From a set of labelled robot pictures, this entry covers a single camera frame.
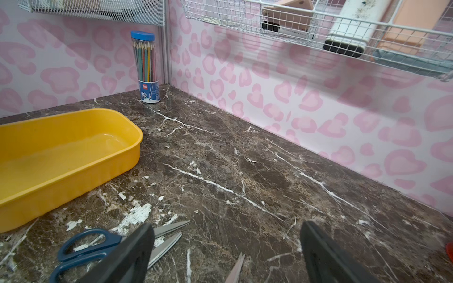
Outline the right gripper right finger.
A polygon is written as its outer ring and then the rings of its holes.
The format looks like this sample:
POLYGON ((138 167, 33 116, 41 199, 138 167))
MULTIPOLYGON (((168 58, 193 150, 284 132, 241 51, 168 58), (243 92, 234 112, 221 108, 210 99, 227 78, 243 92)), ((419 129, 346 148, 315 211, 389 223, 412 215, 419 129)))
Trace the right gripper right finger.
POLYGON ((305 221, 300 243, 312 283, 377 283, 379 280, 313 221, 305 221))

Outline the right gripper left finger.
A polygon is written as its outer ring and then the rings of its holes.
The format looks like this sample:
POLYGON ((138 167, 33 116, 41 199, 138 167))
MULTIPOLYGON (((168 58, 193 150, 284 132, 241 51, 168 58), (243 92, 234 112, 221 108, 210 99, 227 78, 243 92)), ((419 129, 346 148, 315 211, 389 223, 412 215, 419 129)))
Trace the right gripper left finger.
POLYGON ((143 224, 77 281, 79 283, 144 282, 154 241, 153 226, 143 224))

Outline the blue handled scissors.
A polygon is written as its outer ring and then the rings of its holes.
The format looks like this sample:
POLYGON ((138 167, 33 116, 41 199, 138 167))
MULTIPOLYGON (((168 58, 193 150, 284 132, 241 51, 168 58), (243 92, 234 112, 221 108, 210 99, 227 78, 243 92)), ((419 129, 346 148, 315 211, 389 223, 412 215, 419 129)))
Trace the blue handled scissors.
MULTIPOLYGON (((189 223, 190 221, 182 221, 153 228, 155 239, 179 230, 189 223)), ((147 266, 147 270, 154 266, 167 252, 169 252, 181 237, 182 233, 178 232, 159 246, 154 247, 153 245, 153 250, 147 266)), ((60 278, 65 272, 73 268, 77 268, 78 266, 87 265, 90 262, 96 261, 99 263, 123 241, 125 241, 126 238, 127 237, 122 237, 101 228, 88 229, 70 238, 59 250, 57 259, 59 260, 60 265, 58 265, 50 275, 50 282, 59 283, 61 281, 60 278), (75 244, 75 242, 77 242, 79 239, 86 238, 89 235, 102 235, 104 236, 105 240, 99 244, 88 246, 78 251, 69 251, 69 249, 75 244)))

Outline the pink scissors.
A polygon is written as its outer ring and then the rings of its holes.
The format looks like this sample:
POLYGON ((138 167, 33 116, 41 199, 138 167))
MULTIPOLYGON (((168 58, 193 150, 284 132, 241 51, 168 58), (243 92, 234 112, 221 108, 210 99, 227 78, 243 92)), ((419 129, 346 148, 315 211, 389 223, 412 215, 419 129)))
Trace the pink scissors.
POLYGON ((239 277, 241 273, 241 269, 243 267, 245 259, 245 254, 240 253, 236 264, 234 265, 233 269, 230 271, 230 274, 228 275, 227 279, 225 280, 225 283, 238 283, 239 282, 239 277))

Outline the yellow plastic storage box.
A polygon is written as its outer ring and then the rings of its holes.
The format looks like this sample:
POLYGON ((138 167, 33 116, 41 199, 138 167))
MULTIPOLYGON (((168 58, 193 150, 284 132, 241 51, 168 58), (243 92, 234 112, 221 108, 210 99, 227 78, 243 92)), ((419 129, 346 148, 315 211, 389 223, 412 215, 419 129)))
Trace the yellow plastic storage box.
POLYGON ((131 170, 143 133, 105 108, 1 126, 1 232, 16 229, 131 170))

